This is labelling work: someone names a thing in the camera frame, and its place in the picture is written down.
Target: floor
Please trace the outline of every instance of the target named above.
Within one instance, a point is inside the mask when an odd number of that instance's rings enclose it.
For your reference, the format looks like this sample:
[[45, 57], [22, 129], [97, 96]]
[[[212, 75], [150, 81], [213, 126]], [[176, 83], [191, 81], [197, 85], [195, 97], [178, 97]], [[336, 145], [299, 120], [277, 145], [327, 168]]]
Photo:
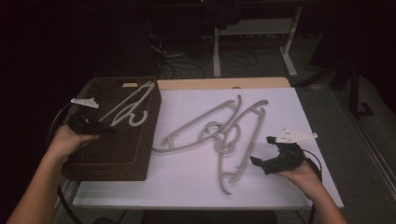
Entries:
[[[277, 49], [284, 38], [282, 35], [222, 38], [219, 42], [221, 77], [286, 77], [293, 85], [321, 71], [309, 64], [319, 37], [296, 36], [290, 57], [298, 76], [289, 77]], [[203, 48], [212, 44], [210, 37], [203, 38]], [[173, 51], [162, 57], [160, 70], [161, 79], [212, 78], [211, 53], [205, 50], [194, 53]], [[385, 158], [390, 170], [395, 170], [396, 118], [382, 102], [375, 87], [361, 77], [360, 101], [368, 103], [375, 116], [354, 119], [347, 109], [348, 86], [333, 91], [329, 86], [332, 76], [329, 74], [296, 90], [312, 130], [320, 136], [317, 140], [319, 148], [345, 205], [342, 212], [349, 223], [392, 223], [396, 220], [396, 197], [391, 181], [378, 162], [378, 155]], [[73, 210], [83, 223], [108, 217], [118, 223], [138, 224], [144, 214], [144, 211], [132, 210], [76, 207]], [[305, 223], [308, 216], [306, 210], [276, 211], [279, 224]], [[72, 221], [63, 213], [56, 223]]]

